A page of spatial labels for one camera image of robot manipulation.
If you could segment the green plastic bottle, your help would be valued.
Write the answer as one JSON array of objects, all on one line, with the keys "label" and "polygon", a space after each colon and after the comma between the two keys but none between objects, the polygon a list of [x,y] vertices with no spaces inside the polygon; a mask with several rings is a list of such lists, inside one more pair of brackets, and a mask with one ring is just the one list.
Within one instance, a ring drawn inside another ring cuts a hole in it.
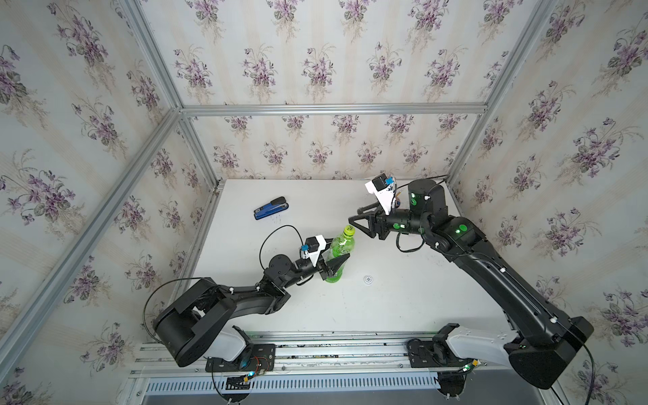
[{"label": "green plastic bottle", "polygon": [[[354,226],[347,225],[341,234],[333,238],[330,250],[326,256],[326,261],[329,262],[330,260],[338,258],[339,256],[341,257],[345,254],[350,255],[355,248],[354,234]],[[343,272],[344,264],[340,266],[340,268],[334,273],[334,275],[327,278],[327,283],[337,283],[337,281],[342,278]]]}]

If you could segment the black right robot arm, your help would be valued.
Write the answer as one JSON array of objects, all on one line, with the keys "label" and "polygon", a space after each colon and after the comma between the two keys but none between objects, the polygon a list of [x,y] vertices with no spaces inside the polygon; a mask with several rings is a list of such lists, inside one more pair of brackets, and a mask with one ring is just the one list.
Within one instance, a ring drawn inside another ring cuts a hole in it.
[{"label": "black right robot arm", "polygon": [[507,366],[536,388],[547,390],[586,346],[594,328],[584,317],[571,317],[538,293],[496,251],[479,227],[450,214],[445,190],[433,179],[408,184],[408,207],[396,205],[397,182],[384,174],[366,182],[376,202],[358,209],[349,224],[384,241],[392,232],[418,235],[425,246],[475,280],[501,307],[514,334],[488,332],[448,323],[430,342],[409,342],[413,367],[431,362],[455,367],[485,360]]}]

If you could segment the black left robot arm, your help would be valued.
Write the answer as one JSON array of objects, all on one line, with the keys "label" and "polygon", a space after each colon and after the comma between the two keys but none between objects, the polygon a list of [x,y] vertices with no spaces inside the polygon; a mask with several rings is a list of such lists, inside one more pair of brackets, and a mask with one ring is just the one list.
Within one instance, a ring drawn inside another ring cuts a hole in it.
[{"label": "black left robot arm", "polygon": [[212,278],[199,278],[153,322],[160,342],[180,367],[190,366],[207,354],[225,325],[248,315],[278,312],[290,299],[287,288],[320,275],[326,280],[349,260],[349,253],[328,261],[320,258],[291,261],[280,254],[271,259],[263,277],[253,286],[228,287]]}]

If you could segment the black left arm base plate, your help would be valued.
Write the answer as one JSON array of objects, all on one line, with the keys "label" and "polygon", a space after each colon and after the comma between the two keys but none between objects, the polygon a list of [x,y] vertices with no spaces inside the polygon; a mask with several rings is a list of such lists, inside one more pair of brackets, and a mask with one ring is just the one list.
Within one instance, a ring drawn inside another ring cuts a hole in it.
[{"label": "black left arm base plate", "polygon": [[239,327],[226,327],[216,337],[204,354],[205,371],[266,372],[272,371],[276,355],[276,344],[259,344]]}]

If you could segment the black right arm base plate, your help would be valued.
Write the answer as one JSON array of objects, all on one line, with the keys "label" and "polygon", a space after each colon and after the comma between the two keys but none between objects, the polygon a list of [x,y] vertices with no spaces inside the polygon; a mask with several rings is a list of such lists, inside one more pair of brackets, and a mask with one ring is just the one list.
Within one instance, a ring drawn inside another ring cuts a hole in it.
[{"label": "black right arm base plate", "polygon": [[408,359],[412,368],[459,367],[459,373],[468,373],[479,365],[476,359],[457,357],[447,342],[458,323],[448,323],[432,339],[410,339],[406,343]]}]

